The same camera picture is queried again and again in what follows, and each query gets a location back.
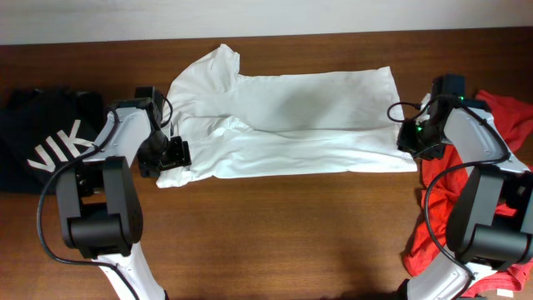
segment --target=white wall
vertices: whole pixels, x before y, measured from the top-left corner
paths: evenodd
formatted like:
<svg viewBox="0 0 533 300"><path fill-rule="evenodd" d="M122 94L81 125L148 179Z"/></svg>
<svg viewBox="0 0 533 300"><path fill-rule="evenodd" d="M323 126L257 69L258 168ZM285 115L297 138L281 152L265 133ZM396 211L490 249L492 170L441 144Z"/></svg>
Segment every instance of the white wall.
<svg viewBox="0 0 533 300"><path fill-rule="evenodd" d="M533 26L531 0L0 0L0 43Z"/></svg>

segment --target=black t-shirt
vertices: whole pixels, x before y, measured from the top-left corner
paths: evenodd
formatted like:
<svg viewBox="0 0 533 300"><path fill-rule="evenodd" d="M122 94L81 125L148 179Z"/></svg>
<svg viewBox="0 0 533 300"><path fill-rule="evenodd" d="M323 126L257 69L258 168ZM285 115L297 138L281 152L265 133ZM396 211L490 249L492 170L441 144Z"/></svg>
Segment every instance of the black t-shirt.
<svg viewBox="0 0 533 300"><path fill-rule="evenodd" d="M96 93L15 92L0 110L0 189L39 193L55 170L92 145L102 126Z"/></svg>

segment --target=tabletop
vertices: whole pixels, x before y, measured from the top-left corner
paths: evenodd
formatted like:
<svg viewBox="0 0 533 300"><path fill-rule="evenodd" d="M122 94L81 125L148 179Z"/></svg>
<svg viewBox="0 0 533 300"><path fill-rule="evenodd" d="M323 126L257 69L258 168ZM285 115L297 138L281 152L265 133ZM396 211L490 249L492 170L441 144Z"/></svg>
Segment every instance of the tabletop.
<svg viewBox="0 0 533 300"><path fill-rule="evenodd" d="M221 43L241 54L248 76L391 66L402 101L417 103L433 78L458 73L469 94L533 102L531 27L2 46L0 92L4 102L19 87L69 86L107 102L140 86L166 93ZM533 139L516 154L532 165ZM210 178L168 189L141 178L135 164L132 172L142 249L170 299L369 299L361 295L396 290L409 277L401 257L421 221L418 172ZM99 269L46 256L36 209L36 195L0 193L0 298L117 298ZM54 197L43 222L57 254L81 257L62 242ZM532 296L528 284L515 298Z"/></svg>

